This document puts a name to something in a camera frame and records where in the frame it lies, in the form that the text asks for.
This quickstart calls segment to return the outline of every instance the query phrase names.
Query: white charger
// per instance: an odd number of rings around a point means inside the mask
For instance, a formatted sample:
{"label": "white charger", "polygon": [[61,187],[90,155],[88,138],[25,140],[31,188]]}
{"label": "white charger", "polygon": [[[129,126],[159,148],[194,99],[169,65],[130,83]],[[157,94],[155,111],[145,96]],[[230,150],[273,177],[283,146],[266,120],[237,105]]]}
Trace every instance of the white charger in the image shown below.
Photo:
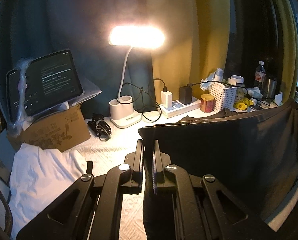
{"label": "white charger", "polygon": [[161,91],[161,104],[165,108],[172,107],[172,93],[170,91]]}

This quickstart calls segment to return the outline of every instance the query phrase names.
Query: black charger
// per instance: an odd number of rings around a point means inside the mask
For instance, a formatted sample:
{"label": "black charger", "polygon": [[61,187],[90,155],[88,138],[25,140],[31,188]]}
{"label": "black charger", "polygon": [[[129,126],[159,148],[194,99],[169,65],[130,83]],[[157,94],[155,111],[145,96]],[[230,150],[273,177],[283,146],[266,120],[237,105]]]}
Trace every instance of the black charger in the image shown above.
{"label": "black charger", "polygon": [[192,103],[192,87],[179,88],[179,101],[184,105]]}

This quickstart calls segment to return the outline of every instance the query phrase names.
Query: white flexible lamp neck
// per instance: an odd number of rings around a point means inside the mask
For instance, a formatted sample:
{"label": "white flexible lamp neck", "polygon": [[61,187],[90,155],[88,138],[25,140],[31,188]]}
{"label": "white flexible lamp neck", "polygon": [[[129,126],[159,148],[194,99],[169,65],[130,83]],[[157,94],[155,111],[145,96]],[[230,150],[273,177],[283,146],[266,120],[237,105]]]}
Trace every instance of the white flexible lamp neck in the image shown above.
{"label": "white flexible lamp neck", "polygon": [[123,80],[125,78],[125,72],[126,72],[126,65],[127,65],[127,59],[129,56],[129,53],[131,51],[133,47],[130,46],[130,48],[127,51],[126,57],[125,57],[125,61],[123,63],[123,69],[122,69],[122,76],[121,76],[121,83],[120,83],[120,87],[119,87],[119,92],[118,92],[118,99],[120,98],[120,93],[121,93],[121,89],[122,89],[122,85],[123,85]]}

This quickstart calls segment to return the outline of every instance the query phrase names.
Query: blue curtain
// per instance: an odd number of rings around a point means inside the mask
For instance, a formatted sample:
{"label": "blue curtain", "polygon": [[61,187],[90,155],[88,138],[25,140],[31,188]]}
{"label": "blue curtain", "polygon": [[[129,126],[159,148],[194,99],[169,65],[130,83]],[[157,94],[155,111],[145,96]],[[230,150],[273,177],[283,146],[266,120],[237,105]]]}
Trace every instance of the blue curtain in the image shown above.
{"label": "blue curtain", "polygon": [[[0,90],[6,72],[21,58],[41,57],[70,49],[77,71],[102,93],[82,105],[85,118],[92,113],[109,115],[109,101],[116,98],[127,47],[110,46],[108,36],[116,25],[145,21],[142,0],[3,0],[0,5]],[[147,90],[153,73],[150,51],[132,49],[125,82]],[[134,99],[139,90],[126,85],[122,95]],[[154,105],[144,94],[145,105]],[[141,98],[134,103],[142,107]]]}

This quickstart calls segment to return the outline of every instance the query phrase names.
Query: plastic basket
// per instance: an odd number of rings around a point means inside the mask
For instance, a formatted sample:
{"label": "plastic basket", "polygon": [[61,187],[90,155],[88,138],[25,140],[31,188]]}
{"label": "plastic basket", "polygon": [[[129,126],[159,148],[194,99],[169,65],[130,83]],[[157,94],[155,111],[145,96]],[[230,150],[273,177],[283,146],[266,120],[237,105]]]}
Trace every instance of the plastic basket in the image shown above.
{"label": "plastic basket", "polygon": [[222,88],[218,84],[212,84],[210,94],[215,98],[214,111],[219,112],[223,108],[233,108],[236,98],[236,87]]}

